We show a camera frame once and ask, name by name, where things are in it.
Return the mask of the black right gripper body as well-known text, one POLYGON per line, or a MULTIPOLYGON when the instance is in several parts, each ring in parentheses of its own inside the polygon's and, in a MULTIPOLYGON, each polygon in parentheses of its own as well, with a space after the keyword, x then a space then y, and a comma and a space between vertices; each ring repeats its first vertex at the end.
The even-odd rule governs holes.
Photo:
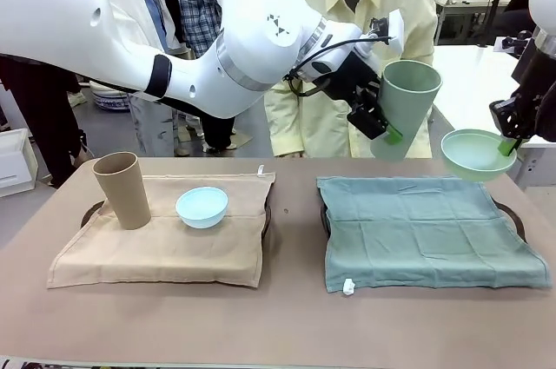
POLYGON ((555 136, 555 57, 528 44, 514 77, 519 87, 512 93, 528 137, 555 136))

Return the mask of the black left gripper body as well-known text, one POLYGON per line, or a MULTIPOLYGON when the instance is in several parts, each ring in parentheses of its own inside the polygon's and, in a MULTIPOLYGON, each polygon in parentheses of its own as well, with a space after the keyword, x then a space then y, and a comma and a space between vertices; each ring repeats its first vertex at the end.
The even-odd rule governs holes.
POLYGON ((344 102, 361 102, 356 94, 357 86, 364 86, 370 82, 381 84, 377 73, 354 51, 327 77, 327 81, 324 93, 334 101, 344 102))

